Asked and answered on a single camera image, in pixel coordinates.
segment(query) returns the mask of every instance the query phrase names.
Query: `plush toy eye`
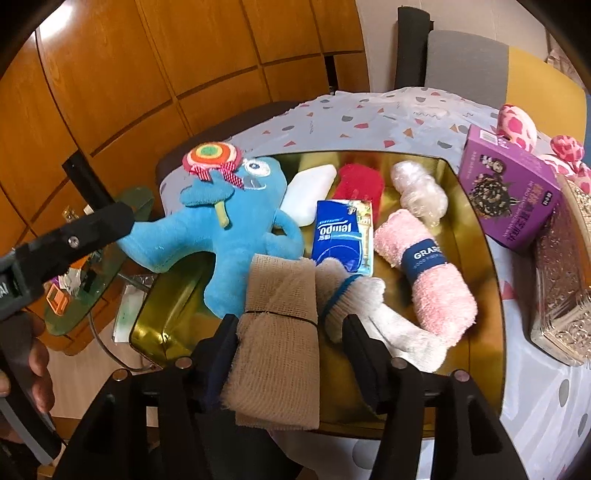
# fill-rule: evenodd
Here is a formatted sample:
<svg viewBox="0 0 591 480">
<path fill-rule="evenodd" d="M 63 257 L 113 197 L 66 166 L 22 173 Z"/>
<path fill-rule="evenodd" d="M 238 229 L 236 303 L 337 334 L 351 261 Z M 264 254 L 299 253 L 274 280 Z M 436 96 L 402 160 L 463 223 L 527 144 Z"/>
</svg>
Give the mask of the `plush toy eye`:
<svg viewBox="0 0 591 480">
<path fill-rule="evenodd" d="M 255 177 L 267 177 L 271 174 L 271 167 L 262 160 L 246 160 L 244 162 L 246 172 Z"/>
</svg>

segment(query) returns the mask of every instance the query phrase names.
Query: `gold metal tray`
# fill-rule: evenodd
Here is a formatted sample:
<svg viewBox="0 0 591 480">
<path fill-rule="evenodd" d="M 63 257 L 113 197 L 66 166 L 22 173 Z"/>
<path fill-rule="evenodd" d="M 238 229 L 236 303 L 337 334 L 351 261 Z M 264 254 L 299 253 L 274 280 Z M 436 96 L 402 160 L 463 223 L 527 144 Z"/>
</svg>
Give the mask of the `gold metal tray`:
<svg viewBox="0 0 591 480">
<path fill-rule="evenodd" d="M 398 192 L 389 171 L 402 160 L 421 163 L 449 197 L 449 208 L 441 224 L 431 232 L 447 259 L 462 272 L 478 303 L 476 324 L 462 341 L 449 350 L 439 370 L 448 374 L 457 368 L 470 372 L 486 399 L 501 410 L 505 373 L 504 326 L 495 267 L 478 219 L 449 165 L 442 159 L 382 152 L 322 152 L 276 155 L 287 180 L 298 170 L 332 163 L 360 163 L 379 170 L 386 183 L 378 226 L 400 208 Z M 313 227 L 303 228 L 306 256 L 310 255 Z M 159 365 L 191 353 L 197 342 L 212 336 L 219 319 L 203 304 L 215 256 L 198 253 L 179 261 L 156 280 L 131 333 L 131 344 Z M 407 319 L 417 319 L 410 287 L 400 272 L 381 257 L 375 257 L 374 276 L 386 282 L 385 302 Z M 320 332 L 320 433 L 379 439 L 384 419 L 363 403 L 352 368 L 341 346 L 332 345 Z M 434 411 L 426 410 L 423 436 L 433 436 Z"/>
</svg>

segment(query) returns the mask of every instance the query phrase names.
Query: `wall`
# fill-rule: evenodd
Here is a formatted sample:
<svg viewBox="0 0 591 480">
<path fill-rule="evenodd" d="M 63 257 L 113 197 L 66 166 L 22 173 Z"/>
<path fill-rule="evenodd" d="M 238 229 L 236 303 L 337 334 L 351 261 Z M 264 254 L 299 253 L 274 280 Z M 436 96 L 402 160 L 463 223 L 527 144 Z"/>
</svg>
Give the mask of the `wall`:
<svg viewBox="0 0 591 480">
<path fill-rule="evenodd" d="M 517 0 L 356 0 L 365 40 L 372 92 L 394 85 L 398 7 L 430 13 L 436 30 L 457 30 L 493 38 L 545 60 L 546 31 Z"/>
<path fill-rule="evenodd" d="M 328 93 L 326 56 L 368 90 L 355 0 L 66 0 L 0 79 L 0 255 L 82 212 L 61 169 L 77 149 L 113 195 L 157 195 L 157 161 L 191 135 Z"/>
</svg>

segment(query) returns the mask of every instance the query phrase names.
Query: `blue plush toy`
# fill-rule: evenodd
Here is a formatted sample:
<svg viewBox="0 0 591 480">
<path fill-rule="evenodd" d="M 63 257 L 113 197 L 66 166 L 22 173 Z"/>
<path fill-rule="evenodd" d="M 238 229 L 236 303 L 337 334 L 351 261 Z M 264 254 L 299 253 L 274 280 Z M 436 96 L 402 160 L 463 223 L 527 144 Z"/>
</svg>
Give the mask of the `blue plush toy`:
<svg viewBox="0 0 591 480">
<path fill-rule="evenodd" d="M 235 172 L 244 189 L 224 181 L 217 170 L 210 173 L 212 181 L 196 179 L 181 192 L 182 209 L 156 222 L 136 222 L 118 244 L 134 261 L 157 273 L 192 253 L 215 253 L 213 278 L 203 300 L 220 318 L 227 313 L 240 316 L 252 257 L 296 260 L 302 256 L 304 241 L 296 223 L 279 210 L 287 182 L 277 160 L 245 160 Z M 216 204 L 222 210 L 225 205 L 230 220 L 226 228 L 218 221 Z M 285 235 L 271 233 L 273 226 Z"/>
</svg>

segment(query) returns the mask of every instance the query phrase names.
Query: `orange object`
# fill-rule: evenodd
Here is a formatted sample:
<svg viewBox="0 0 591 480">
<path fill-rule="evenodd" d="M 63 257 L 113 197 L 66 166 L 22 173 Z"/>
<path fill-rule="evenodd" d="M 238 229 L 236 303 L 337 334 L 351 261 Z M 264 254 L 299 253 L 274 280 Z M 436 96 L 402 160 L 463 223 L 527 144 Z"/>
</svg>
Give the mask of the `orange object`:
<svg viewBox="0 0 591 480">
<path fill-rule="evenodd" d="M 52 284 L 46 298 L 47 303 L 56 315 L 64 315 L 66 307 L 68 306 L 68 303 L 70 303 L 68 295 Z"/>
<path fill-rule="evenodd" d="M 70 265 L 70 268 L 82 270 L 82 267 L 84 267 L 84 264 L 86 263 L 86 260 L 88 260 L 89 256 L 90 255 L 86 255 L 84 258 L 81 258 L 81 259 L 75 261 L 72 265 Z"/>
</svg>

